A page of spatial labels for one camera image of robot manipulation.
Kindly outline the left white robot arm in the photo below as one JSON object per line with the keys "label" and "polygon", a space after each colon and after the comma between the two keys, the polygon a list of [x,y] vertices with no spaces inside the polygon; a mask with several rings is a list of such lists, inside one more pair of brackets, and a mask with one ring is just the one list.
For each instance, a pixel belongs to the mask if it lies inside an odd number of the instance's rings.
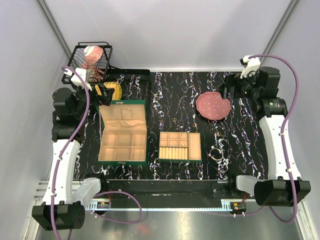
{"label": "left white robot arm", "polygon": [[49,181],[41,205],[32,208],[33,219],[46,231],[80,229],[86,207],[95,197],[103,198],[108,186],[100,173],[88,174],[73,190],[74,170],[84,137],[85,121],[91,104],[97,105],[87,87],[73,91],[67,87],[53,95],[53,158]]}

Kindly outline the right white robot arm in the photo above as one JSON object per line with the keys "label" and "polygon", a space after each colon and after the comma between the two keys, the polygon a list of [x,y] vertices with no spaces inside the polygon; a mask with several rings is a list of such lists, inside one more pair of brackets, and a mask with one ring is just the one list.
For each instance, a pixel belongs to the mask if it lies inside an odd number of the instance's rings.
{"label": "right white robot arm", "polygon": [[277,68],[262,67],[249,72],[228,74],[224,80],[224,94],[234,89],[234,99],[247,98],[261,128],[268,160],[268,177],[255,180],[238,175],[227,185],[228,195],[239,198],[244,192],[253,195],[259,206],[292,207],[294,198],[300,202],[311,191],[311,183],[302,180],[294,160],[289,131],[282,126],[288,115],[287,104],[279,98],[281,75]]}

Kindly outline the small green jewelry tray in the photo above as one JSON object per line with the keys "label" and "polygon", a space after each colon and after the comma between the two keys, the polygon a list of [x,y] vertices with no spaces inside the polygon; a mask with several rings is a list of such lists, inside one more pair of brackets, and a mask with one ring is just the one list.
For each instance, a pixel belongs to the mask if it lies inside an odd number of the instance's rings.
{"label": "small green jewelry tray", "polygon": [[201,162],[200,133],[160,132],[158,158],[163,161]]}

